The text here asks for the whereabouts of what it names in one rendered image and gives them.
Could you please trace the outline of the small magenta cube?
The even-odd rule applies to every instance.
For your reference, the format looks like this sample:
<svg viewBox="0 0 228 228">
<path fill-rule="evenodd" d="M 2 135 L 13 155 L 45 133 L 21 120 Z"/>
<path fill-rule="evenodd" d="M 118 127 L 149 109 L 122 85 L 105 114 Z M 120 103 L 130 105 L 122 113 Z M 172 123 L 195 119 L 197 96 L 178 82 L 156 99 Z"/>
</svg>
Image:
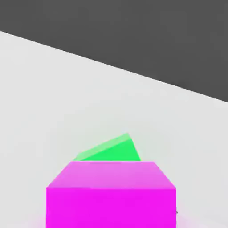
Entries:
<svg viewBox="0 0 228 228">
<path fill-rule="evenodd" d="M 46 189 L 46 228 L 176 228 L 176 188 L 154 162 L 72 161 Z"/>
</svg>

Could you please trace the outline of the small green cube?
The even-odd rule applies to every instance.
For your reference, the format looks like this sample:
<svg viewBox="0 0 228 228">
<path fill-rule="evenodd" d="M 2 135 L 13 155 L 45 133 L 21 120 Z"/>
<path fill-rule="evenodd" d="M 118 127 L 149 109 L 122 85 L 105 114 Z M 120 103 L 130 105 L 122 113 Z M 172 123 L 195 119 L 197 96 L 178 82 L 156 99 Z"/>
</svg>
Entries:
<svg viewBox="0 0 228 228">
<path fill-rule="evenodd" d="M 78 154 L 73 161 L 140 161 L 128 133 Z"/>
</svg>

